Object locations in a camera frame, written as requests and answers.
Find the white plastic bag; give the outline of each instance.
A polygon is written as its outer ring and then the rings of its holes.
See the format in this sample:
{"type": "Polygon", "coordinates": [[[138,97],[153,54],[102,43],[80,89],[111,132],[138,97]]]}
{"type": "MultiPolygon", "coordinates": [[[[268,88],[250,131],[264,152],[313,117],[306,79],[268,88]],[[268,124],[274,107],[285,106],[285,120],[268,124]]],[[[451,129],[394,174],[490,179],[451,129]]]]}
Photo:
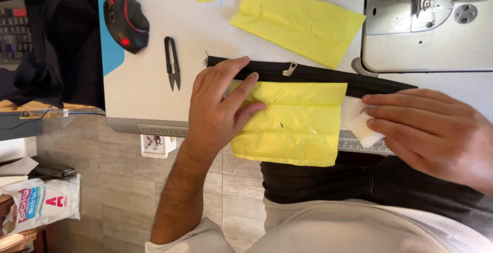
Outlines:
{"type": "Polygon", "coordinates": [[[17,182],[0,187],[0,193],[11,195],[17,206],[4,222],[15,221],[14,234],[64,218],[80,219],[80,174],[63,180],[17,182]]]}

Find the gaming mouse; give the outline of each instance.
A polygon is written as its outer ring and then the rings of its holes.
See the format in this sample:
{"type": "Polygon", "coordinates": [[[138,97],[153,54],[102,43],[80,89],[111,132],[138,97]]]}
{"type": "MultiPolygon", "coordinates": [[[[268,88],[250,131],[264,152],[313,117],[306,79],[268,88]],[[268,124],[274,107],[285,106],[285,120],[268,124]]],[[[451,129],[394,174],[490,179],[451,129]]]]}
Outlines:
{"type": "Polygon", "coordinates": [[[136,0],[106,0],[103,3],[106,27],[123,49],[132,54],[144,50],[149,41],[149,21],[136,0]]]}

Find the black garment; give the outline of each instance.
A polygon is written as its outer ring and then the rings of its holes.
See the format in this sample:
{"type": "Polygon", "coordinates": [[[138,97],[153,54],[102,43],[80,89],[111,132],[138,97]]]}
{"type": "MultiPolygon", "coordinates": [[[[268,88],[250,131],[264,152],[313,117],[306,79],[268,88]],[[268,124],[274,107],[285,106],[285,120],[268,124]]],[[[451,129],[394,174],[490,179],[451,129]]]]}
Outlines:
{"type": "Polygon", "coordinates": [[[105,109],[98,0],[25,0],[33,52],[0,69],[0,101],[105,109]]]}
{"type": "Polygon", "coordinates": [[[432,212],[493,240],[493,199],[476,190],[412,169],[395,156],[339,152],[331,167],[262,162],[265,197],[280,204],[358,198],[380,205],[432,212]],[[369,168],[348,163],[378,162],[369,168]]]}
{"type": "MultiPolygon", "coordinates": [[[[227,59],[209,56],[206,62],[207,66],[215,66],[225,60],[227,59]]],[[[258,80],[266,82],[348,83],[346,95],[357,98],[362,98],[366,94],[390,94],[403,89],[416,88],[395,81],[305,65],[297,65],[291,76],[284,76],[282,72],[288,70],[290,66],[291,63],[250,61],[235,79],[244,80],[251,73],[257,72],[258,80]]]]}

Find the keyboard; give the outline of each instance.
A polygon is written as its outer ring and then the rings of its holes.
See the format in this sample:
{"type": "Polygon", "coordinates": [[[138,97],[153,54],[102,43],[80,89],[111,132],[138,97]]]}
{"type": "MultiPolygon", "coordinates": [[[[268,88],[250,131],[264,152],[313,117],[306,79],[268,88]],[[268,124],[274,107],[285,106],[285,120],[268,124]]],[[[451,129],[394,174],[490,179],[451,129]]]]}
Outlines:
{"type": "Polygon", "coordinates": [[[19,64],[33,50],[25,9],[0,8],[0,65],[19,64]]]}

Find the black zipper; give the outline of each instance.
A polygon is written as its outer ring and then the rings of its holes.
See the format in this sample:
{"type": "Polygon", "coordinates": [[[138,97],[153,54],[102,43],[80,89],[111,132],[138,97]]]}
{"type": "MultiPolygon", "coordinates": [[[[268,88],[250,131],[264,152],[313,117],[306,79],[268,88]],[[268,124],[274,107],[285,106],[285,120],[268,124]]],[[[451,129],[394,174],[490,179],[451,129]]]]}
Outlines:
{"type": "MultiPolygon", "coordinates": [[[[225,58],[209,56],[206,63],[207,66],[215,66],[225,60],[225,58]]],[[[296,65],[291,76],[283,75],[283,72],[288,71],[292,64],[250,61],[235,76],[235,79],[244,80],[251,73],[257,72],[259,81],[348,83],[346,95],[357,98],[366,94],[391,94],[404,89],[416,88],[416,86],[395,81],[299,64],[296,65]]]]}

